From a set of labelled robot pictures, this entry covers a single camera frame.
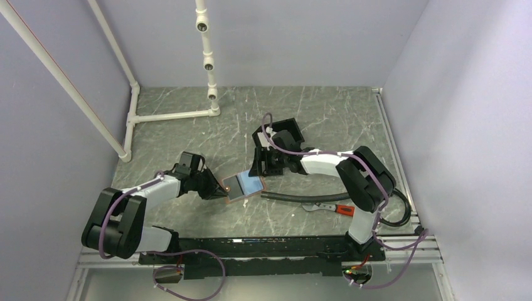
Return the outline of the brown leather card holder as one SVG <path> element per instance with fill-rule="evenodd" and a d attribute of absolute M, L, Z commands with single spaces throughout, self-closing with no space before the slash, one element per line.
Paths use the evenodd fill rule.
<path fill-rule="evenodd" d="M 238 176 L 240 183 L 242 185 L 242 188 L 243 188 L 243 192 L 244 192 L 244 197 L 242 197 L 241 199 L 237 201 L 248 199 L 250 196 L 260 194 L 262 191 L 266 190 L 266 185 L 265 185 L 263 177 L 262 176 L 257 176 L 257 177 L 249 176 L 249 171 L 250 170 L 246 170 L 246 171 L 242 171 L 237 174 L 234 174 Z"/>

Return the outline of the grey credit card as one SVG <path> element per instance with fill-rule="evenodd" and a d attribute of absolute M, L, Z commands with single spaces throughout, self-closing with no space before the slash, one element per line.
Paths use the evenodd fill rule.
<path fill-rule="evenodd" d="M 244 192 L 237 175 L 230 176 L 222 181 L 227 193 L 227 202 L 231 203 L 244 197 Z"/>

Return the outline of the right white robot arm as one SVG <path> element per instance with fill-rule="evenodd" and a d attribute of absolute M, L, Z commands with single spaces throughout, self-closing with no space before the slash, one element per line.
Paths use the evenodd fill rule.
<path fill-rule="evenodd" d="M 254 176 L 282 174 L 285 169 L 302 175 L 337 177 L 354 204 L 354 216 L 346 234 L 346 253 L 361 260 L 376 243 L 376 229 L 383 207 L 396 186 L 395 178 L 365 146 L 344 152 L 301 148 L 301 142 L 288 130 L 270 127 L 253 134 L 256 141 Z"/>

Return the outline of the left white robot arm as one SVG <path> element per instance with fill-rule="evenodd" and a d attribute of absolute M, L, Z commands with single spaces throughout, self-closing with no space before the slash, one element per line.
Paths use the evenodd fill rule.
<path fill-rule="evenodd" d="M 105 188 L 99 194 L 81 236 L 84 247 L 98 251 L 104 260 L 128 259 L 135 253 L 154 254 L 164 263 L 179 258 L 177 231 L 144 224 L 149 208 L 189 192 L 201 199 L 228 195 L 200 154 L 182 152 L 179 162 L 153 179 L 125 189 Z"/>

